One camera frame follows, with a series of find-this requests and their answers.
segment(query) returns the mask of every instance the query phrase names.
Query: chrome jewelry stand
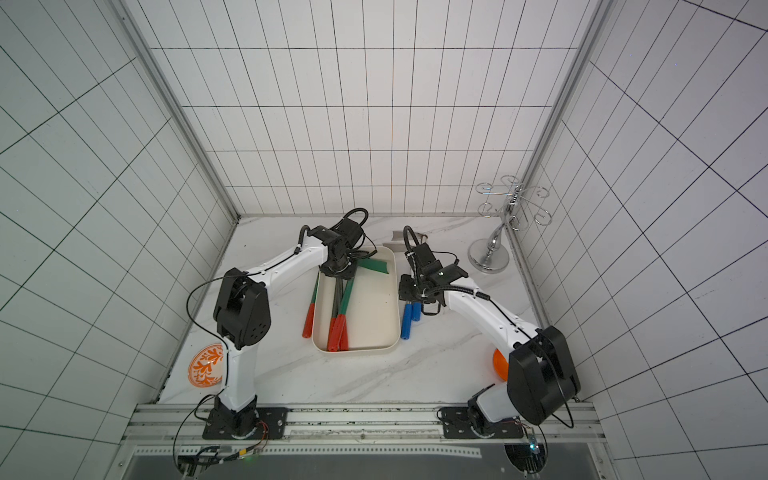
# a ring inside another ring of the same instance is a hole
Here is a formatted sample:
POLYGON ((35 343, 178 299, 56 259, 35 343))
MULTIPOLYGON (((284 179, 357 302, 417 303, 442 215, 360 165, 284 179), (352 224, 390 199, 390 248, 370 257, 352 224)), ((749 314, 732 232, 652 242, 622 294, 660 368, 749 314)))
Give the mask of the chrome jewelry stand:
POLYGON ((546 209, 525 197, 528 193, 536 193, 537 197, 546 198, 549 197, 549 190, 538 186, 523 188, 520 180, 514 175, 504 175, 500 180, 503 185, 481 183, 475 187, 480 194, 502 195, 505 198, 499 208, 495 209, 487 197, 486 201, 478 207, 478 213, 483 217, 502 219, 502 223, 493 230, 490 237, 476 240, 469 246, 467 254, 470 263, 483 273, 499 273, 509 265, 509 252, 502 245, 504 225, 509 225, 510 228, 519 232, 527 230, 534 222, 543 227, 552 223, 552 215, 546 209), (495 188, 503 187, 506 187, 506 192, 494 191, 495 188), (531 211, 532 207, 536 207, 538 211, 531 211))

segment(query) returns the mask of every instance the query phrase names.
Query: metal hook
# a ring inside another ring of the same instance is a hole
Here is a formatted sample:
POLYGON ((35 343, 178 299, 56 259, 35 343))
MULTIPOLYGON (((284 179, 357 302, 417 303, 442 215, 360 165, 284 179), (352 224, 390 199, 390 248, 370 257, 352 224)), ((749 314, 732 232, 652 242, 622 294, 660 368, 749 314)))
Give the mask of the metal hook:
POLYGON ((533 205, 534 207, 536 207, 536 208, 538 208, 539 210, 541 210, 541 211, 539 211, 539 212, 536 212, 536 213, 534 214, 534 216, 533 216, 533 220, 534 220, 534 222, 538 223, 538 224, 539 224, 539 225, 541 225, 542 227, 546 227, 547 225, 549 225, 550 223, 552 223, 552 214, 550 214, 550 213, 549 213, 549 211, 548 211, 547 209, 545 209, 544 207, 542 207, 541 205, 539 205, 539 204, 537 204, 537 203, 535 203, 535 202, 533 202, 533 201, 530 201, 529 199, 527 199, 527 198, 525 198, 525 197, 521 197, 521 199, 523 199, 523 200, 525 200, 526 202, 528 202, 528 204, 529 204, 529 205, 533 205), (539 219, 539 218, 542 218, 542 219, 544 219, 544 221, 545 221, 546 223, 542 223, 542 222, 538 221, 538 219, 539 219))

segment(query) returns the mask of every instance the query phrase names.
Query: metal bracket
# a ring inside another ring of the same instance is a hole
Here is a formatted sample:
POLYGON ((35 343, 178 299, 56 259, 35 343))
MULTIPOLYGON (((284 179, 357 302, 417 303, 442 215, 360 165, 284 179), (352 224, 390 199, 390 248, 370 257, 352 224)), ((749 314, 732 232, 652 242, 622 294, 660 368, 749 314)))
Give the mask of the metal bracket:
POLYGON ((522 439, 525 433, 514 423, 490 423, 483 432, 476 432, 469 418, 469 407, 442 407, 438 410, 442 422, 442 434, 447 439, 522 439))
MULTIPOLYGON (((262 408, 257 407, 257 418, 266 423, 267 438, 269 440, 279 440, 283 437, 286 428, 286 417, 288 409, 283 407, 262 408)), ((221 422, 220 417, 210 415, 203 430, 203 439, 205 440, 232 440, 232 435, 227 432, 227 425, 221 422)), ((239 440, 259 440, 264 433, 260 424, 256 425, 253 433, 244 439, 239 440)))

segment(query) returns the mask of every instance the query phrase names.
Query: plastic tray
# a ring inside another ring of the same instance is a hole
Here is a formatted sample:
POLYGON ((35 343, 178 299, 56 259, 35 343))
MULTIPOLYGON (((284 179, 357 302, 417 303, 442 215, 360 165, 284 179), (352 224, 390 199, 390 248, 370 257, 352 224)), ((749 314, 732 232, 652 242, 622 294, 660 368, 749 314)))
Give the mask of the plastic tray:
POLYGON ((388 273, 358 267, 346 311, 349 350, 345 352, 326 350, 336 279, 319 275, 312 341, 321 352, 329 355, 386 353, 397 345, 400 315, 395 254, 389 248, 379 247, 372 258, 386 262, 388 273))

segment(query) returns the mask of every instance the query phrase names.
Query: white tiled wall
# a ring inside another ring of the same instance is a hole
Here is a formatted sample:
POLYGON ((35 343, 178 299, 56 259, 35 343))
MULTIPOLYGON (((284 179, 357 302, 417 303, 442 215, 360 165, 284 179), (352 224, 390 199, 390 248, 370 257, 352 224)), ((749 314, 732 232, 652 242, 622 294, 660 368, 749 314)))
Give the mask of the white tiled wall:
POLYGON ((623 480, 768 468, 766 28, 620 0, 534 174, 523 254, 623 480))
POLYGON ((104 0, 0 3, 0 478, 102 478, 232 220, 104 0))
POLYGON ((597 0, 126 0, 242 214, 473 214, 597 0))

